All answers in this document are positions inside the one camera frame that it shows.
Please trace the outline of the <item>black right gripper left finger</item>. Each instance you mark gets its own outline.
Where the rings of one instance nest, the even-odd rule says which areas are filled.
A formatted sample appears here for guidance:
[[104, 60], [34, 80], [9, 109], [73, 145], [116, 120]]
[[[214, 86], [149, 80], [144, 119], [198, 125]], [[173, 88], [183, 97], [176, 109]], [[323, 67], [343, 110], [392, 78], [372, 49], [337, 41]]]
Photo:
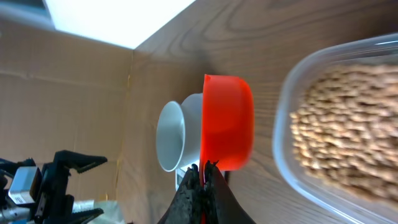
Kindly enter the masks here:
[[158, 224], [200, 224], [202, 218], [201, 184], [195, 189], [180, 189]]

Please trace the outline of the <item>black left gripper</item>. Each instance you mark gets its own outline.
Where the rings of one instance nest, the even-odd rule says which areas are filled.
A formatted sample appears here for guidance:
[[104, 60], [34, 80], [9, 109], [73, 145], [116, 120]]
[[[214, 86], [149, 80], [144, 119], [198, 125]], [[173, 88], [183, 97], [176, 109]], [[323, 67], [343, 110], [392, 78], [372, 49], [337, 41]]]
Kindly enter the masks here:
[[107, 161], [103, 156], [89, 156], [66, 150], [56, 152], [54, 161], [43, 166], [39, 201], [30, 213], [30, 222], [87, 224], [102, 215], [102, 208], [72, 214], [73, 197], [68, 196], [66, 190], [69, 169], [75, 169], [81, 174]]

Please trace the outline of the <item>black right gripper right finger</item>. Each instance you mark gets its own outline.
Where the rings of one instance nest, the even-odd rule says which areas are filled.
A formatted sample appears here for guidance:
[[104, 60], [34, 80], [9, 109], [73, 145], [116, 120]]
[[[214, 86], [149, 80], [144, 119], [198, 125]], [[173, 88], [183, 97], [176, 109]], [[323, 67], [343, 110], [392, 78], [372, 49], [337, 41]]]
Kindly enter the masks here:
[[227, 181], [217, 167], [217, 162], [205, 164], [204, 221], [215, 224], [255, 224], [240, 206]]

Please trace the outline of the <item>red measuring scoop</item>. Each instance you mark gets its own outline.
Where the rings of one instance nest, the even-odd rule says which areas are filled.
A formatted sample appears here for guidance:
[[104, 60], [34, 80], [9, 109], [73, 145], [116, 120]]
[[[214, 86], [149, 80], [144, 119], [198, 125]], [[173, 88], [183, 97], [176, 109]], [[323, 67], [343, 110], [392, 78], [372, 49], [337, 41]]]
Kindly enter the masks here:
[[254, 144], [254, 102], [249, 85], [239, 77], [205, 75], [201, 120], [200, 182], [205, 164], [217, 162], [223, 172], [242, 169]]

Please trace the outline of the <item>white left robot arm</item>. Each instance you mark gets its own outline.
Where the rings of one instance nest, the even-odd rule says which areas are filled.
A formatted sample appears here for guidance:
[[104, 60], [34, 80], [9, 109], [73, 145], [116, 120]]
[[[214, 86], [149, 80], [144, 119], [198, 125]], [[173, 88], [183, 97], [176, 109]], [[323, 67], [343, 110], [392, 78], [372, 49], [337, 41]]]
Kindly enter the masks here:
[[73, 211], [74, 196], [67, 194], [70, 170], [81, 174], [106, 163], [103, 156], [58, 151], [52, 162], [39, 168], [30, 158], [20, 162], [1, 159], [1, 223], [89, 223], [101, 208]]

